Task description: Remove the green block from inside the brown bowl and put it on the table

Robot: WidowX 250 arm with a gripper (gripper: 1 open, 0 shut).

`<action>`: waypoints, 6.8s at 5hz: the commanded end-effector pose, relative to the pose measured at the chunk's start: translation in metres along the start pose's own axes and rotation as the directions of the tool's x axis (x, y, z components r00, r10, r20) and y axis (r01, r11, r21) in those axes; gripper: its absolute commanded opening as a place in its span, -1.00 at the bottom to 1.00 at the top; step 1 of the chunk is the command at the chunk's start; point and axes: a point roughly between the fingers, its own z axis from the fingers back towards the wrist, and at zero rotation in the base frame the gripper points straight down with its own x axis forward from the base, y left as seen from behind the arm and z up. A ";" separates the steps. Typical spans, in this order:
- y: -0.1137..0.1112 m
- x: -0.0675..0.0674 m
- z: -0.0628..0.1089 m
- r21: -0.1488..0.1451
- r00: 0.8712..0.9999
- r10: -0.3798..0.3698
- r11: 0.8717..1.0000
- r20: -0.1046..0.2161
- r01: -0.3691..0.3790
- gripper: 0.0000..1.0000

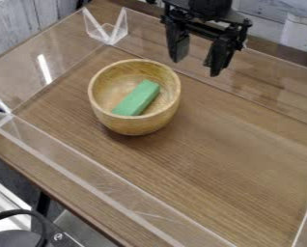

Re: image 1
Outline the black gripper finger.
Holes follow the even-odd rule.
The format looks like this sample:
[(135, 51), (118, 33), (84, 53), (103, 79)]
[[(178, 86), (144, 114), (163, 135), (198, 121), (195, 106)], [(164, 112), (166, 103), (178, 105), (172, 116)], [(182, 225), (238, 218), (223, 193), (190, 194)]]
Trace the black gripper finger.
[(190, 34), (182, 22), (167, 19), (167, 42), (170, 56), (175, 63), (179, 63), (188, 54), (190, 50)]
[(211, 49), (204, 60), (204, 66), (211, 69), (211, 77), (216, 77), (228, 67), (235, 53), (235, 42), (219, 38), (212, 42)]

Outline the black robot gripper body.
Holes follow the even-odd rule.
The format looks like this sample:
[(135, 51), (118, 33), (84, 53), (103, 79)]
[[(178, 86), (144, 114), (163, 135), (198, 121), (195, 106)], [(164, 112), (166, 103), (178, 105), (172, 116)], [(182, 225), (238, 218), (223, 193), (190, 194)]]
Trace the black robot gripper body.
[(188, 34), (210, 41), (219, 38), (235, 42), (235, 50), (244, 48), (251, 20), (232, 9), (232, 0), (163, 0), (167, 19), (182, 22)]

